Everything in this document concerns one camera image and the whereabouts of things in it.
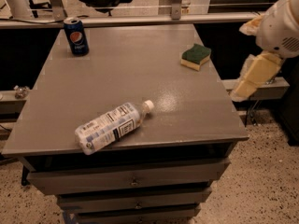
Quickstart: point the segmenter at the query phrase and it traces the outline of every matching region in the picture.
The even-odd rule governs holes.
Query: white bottle
[[[76,140],[86,155],[93,154],[139,127],[153,108],[154,104],[150,100],[142,105],[125,103],[77,127]]]

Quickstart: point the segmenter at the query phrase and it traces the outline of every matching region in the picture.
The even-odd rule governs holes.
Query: drawer knob
[[[131,182],[131,186],[132,187],[137,187],[139,185],[139,183],[137,182],[137,180],[133,177],[133,180]]]
[[[139,209],[141,209],[141,208],[142,208],[141,204],[140,204],[140,203],[137,203],[136,206],[135,206],[135,209],[136,209],[136,210],[139,210]]]

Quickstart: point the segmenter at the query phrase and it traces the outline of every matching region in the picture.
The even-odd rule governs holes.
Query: blue pepsi can
[[[78,18],[65,19],[64,31],[73,54],[80,56],[86,55],[89,51],[89,47],[82,21]]]

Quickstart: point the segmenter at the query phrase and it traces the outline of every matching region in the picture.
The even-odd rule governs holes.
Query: scouring pad
[[[200,66],[210,59],[211,49],[194,44],[191,49],[186,50],[182,56],[180,63],[191,69],[199,71]]]

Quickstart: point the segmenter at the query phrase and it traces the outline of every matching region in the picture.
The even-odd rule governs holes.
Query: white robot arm
[[[14,19],[32,19],[33,13],[28,0],[6,0]]]
[[[247,100],[281,68],[283,60],[299,55],[299,0],[278,0],[263,16],[249,21],[256,26],[256,44],[263,52],[244,63],[231,92],[233,101]]]

